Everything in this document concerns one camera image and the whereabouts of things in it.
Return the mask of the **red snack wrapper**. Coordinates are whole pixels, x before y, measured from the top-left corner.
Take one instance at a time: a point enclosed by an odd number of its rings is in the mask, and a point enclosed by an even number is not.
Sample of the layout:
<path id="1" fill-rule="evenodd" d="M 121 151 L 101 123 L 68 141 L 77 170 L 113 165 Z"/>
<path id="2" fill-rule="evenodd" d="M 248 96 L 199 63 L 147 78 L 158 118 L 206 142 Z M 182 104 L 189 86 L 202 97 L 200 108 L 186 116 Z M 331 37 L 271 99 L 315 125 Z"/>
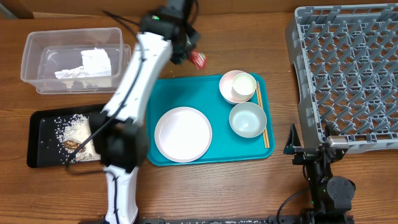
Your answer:
<path id="1" fill-rule="evenodd" d="M 190 52 L 189 61 L 191 61 L 191 63 L 193 63 L 197 69 L 204 70 L 208 58 L 204 53 L 193 50 Z"/>

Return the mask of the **grey-green bowl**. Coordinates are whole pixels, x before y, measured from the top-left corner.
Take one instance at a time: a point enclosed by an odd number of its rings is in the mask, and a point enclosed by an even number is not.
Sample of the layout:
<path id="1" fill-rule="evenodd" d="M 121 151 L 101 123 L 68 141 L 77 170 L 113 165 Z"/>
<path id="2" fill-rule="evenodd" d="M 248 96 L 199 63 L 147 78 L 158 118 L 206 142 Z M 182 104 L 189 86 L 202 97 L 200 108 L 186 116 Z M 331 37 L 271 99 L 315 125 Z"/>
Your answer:
<path id="1" fill-rule="evenodd" d="M 260 107 L 252 102 L 235 105 L 229 114 L 231 129 L 243 138 L 254 138 L 261 135 Z"/>

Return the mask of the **white cup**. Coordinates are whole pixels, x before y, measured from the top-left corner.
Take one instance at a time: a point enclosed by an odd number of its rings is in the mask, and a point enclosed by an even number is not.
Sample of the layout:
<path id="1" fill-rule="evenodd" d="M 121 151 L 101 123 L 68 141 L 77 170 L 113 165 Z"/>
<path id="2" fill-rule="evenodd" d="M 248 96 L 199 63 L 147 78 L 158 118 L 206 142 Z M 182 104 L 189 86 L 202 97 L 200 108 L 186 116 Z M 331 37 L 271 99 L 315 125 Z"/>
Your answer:
<path id="1" fill-rule="evenodd" d="M 233 78 L 232 94 L 236 99 L 249 98 L 256 90 L 256 80 L 248 73 L 239 73 Z"/>

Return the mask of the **white napkin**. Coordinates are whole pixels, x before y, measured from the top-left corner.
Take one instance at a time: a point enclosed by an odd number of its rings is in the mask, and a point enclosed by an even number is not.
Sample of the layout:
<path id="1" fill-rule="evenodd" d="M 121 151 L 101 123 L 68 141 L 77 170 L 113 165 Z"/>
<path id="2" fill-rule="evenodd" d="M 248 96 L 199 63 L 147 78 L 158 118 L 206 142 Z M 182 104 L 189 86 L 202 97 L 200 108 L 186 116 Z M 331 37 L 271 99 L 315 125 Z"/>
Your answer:
<path id="1" fill-rule="evenodd" d="M 111 75 L 111 61 L 105 49 L 81 51 L 83 70 L 88 77 L 105 77 Z"/>

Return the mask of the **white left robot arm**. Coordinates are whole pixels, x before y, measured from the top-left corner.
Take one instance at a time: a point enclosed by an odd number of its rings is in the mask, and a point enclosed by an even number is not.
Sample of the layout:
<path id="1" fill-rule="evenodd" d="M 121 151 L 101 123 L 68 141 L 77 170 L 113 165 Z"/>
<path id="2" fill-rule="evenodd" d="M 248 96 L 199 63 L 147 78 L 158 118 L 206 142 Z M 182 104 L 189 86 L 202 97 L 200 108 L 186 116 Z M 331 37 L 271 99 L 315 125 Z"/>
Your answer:
<path id="1" fill-rule="evenodd" d="M 102 111 L 89 117 L 94 149 L 100 155 L 108 187 L 108 211 L 101 223 L 136 223 L 137 173 L 150 141 L 142 129 L 153 87 L 167 62 L 190 58 L 199 40 L 193 23 L 198 1 L 169 0 L 138 22 L 136 46 L 124 76 Z"/>

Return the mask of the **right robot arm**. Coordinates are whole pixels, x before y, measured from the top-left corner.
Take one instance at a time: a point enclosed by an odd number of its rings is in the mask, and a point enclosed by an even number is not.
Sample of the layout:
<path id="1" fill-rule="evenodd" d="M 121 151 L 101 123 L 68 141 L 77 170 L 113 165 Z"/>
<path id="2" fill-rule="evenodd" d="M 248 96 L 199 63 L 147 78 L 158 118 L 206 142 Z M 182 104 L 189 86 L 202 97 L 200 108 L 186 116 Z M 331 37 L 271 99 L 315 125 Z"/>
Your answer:
<path id="1" fill-rule="evenodd" d="M 356 190 L 351 180 L 334 176 L 331 164 L 343 158 L 348 150 L 348 142 L 329 126 L 326 127 L 327 139 L 315 148 L 301 146 L 296 127 L 290 126 L 289 138 L 284 154 L 293 155 L 292 163 L 302 166 L 308 187 L 296 192 L 285 200 L 276 215 L 277 223 L 284 223 L 280 213 L 287 202 L 309 191 L 312 208 L 305 208 L 300 215 L 289 218 L 287 223 L 354 223 L 353 217 L 346 212 L 352 209 L 352 199 Z"/>

